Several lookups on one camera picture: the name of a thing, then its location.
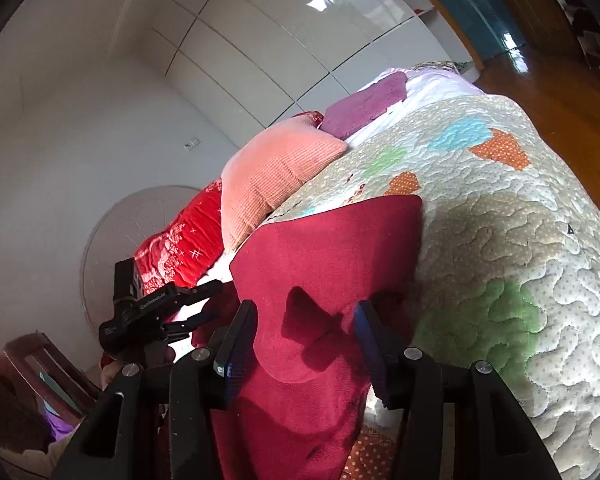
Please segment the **purple cloth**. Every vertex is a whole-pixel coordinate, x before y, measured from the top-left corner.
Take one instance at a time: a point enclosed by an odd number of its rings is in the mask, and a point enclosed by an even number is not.
[[[45,409],[45,418],[51,427],[51,435],[55,440],[60,440],[74,430],[74,427],[71,424],[65,422],[62,418],[51,413],[47,409]]]
[[[320,129],[338,139],[350,137],[384,114],[387,108],[407,98],[407,75],[394,72],[368,88],[334,103],[324,113]]]

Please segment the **wooden floor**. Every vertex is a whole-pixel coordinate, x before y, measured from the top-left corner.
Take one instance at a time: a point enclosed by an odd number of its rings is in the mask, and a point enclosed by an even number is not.
[[[521,50],[528,72],[518,73],[502,54],[485,63],[476,84],[522,106],[600,208],[600,74],[573,60]]]

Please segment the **quilted bedspread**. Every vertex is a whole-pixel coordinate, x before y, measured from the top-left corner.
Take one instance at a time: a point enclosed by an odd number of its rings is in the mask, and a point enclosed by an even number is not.
[[[600,471],[600,211],[513,101],[427,105],[328,166],[267,222],[383,194],[424,202],[406,307],[441,362],[490,361],[564,479]],[[382,414],[365,413],[376,422]]]

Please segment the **dark red fleece blanket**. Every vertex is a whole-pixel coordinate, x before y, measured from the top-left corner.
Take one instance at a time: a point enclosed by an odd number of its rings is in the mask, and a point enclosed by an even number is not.
[[[352,330],[359,300],[385,312],[413,276],[422,202],[383,196],[265,225],[230,269],[258,309],[256,367],[227,412],[213,412],[226,480],[339,478],[359,429],[369,379]],[[227,324],[233,287],[212,298]],[[194,334],[204,344],[210,329]]]

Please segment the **white wall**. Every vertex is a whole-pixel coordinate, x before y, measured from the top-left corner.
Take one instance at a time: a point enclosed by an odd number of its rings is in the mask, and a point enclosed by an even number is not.
[[[135,47],[155,0],[25,0],[0,34],[0,127]]]
[[[40,330],[91,366],[79,274],[98,220],[147,187],[203,187],[237,151],[163,80],[133,59],[106,64],[0,135],[0,350]]]
[[[429,0],[404,0],[413,9],[428,10],[434,6]],[[451,25],[447,23],[442,14],[437,10],[432,10],[421,15],[422,21],[435,38],[440,42],[440,45],[445,49],[446,53],[453,61],[466,62],[471,61],[471,55],[466,49],[458,35],[454,32]]]

